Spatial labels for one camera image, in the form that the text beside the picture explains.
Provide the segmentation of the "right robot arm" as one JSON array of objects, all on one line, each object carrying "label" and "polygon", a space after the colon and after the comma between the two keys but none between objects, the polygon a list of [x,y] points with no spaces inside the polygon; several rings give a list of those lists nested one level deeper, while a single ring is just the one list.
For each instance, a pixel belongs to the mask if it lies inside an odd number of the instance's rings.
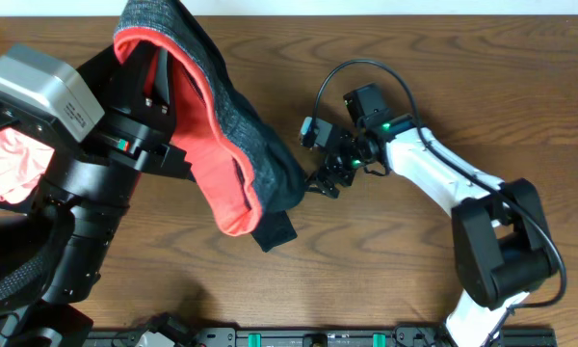
[{"label": "right robot arm", "polygon": [[337,198],[359,170],[382,164],[416,185],[450,217],[456,273],[463,288],[439,331],[406,328],[397,346],[553,346],[552,332],[504,331],[527,297],[561,264],[535,186],[484,173],[443,146],[410,114],[399,116],[370,84],[346,93],[354,130],[305,118],[304,147],[325,159],[308,179],[311,190]]}]

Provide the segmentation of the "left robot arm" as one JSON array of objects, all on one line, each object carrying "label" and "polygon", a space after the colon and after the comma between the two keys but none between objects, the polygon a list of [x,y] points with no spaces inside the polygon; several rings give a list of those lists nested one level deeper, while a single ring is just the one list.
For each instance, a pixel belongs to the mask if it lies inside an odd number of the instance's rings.
[{"label": "left robot arm", "polygon": [[100,268],[142,174],[188,179],[168,52],[139,43],[80,67],[17,44],[0,57],[0,131],[53,150],[29,204],[0,217],[0,346],[81,346],[75,308]]}]

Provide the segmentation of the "black leggings red waistband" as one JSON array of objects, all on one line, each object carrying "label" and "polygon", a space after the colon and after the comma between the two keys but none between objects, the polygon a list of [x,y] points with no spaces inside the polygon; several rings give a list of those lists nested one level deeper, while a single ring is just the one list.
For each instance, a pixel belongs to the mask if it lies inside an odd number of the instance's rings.
[{"label": "black leggings red waistband", "polygon": [[216,44],[179,1],[129,1],[114,33],[118,60],[143,42],[173,60],[171,141],[185,151],[220,231],[249,234],[265,252],[295,239],[287,212],[304,197],[305,173],[233,86]]}]

